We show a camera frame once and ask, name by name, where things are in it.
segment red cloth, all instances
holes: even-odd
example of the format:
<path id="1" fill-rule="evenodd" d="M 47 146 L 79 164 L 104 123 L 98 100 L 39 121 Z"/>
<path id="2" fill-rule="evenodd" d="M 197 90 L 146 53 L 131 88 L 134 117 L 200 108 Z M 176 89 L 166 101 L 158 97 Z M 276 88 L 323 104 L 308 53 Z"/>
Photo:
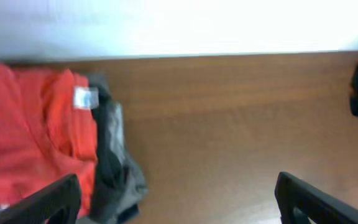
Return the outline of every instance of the red cloth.
<path id="1" fill-rule="evenodd" d="M 12 70 L 0 64 L 0 204 L 15 204 L 67 174 L 78 176 L 80 216 L 90 209 L 96 123 L 73 107 L 86 78 L 69 70 Z"/>

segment gray fabric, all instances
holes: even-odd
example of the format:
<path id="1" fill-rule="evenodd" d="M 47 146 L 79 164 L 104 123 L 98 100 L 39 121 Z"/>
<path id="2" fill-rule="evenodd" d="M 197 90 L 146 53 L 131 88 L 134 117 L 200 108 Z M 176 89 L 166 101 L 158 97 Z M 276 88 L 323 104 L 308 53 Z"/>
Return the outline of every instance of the gray fabric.
<path id="1" fill-rule="evenodd" d="M 87 74 L 87 77 L 89 79 L 89 84 L 98 84 L 99 87 L 104 88 L 104 90 L 110 93 L 107 86 L 107 80 L 104 75 Z M 136 161 L 133 160 L 125 146 L 122 106 L 120 103 L 112 99 L 111 109 L 111 113 L 108 114 L 108 129 L 111 135 L 110 150 L 117 156 L 121 165 L 128 168 L 124 195 L 118 203 L 116 214 L 111 214 L 116 217 L 125 209 L 139 203 L 148 194 L 149 189 L 142 169 Z"/>

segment clothing tag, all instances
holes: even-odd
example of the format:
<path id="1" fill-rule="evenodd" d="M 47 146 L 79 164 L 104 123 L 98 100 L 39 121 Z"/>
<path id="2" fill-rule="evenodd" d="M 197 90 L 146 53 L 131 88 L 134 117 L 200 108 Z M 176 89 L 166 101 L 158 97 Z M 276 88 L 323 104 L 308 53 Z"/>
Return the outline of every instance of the clothing tag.
<path id="1" fill-rule="evenodd" d="M 99 106 L 99 92 L 97 88 L 76 86 L 74 88 L 74 108 L 92 110 Z"/>

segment wood grain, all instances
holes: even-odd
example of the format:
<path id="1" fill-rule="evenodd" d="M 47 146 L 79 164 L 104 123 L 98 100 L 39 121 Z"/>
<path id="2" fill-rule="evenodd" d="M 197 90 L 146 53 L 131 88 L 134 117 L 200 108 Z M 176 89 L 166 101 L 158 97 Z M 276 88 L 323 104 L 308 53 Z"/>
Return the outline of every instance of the wood grain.
<path id="1" fill-rule="evenodd" d="M 280 223 L 288 171 L 358 208 L 358 52 L 99 60 L 150 195 L 136 223 Z"/>

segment white wall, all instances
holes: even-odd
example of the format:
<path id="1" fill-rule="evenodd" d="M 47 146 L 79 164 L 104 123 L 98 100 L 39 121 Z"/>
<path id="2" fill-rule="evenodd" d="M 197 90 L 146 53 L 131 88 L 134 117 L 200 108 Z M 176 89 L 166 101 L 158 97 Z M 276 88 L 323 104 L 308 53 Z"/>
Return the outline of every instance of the white wall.
<path id="1" fill-rule="evenodd" d="M 0 0 L 0 58 L 358 50 L 356 0 Z"/>

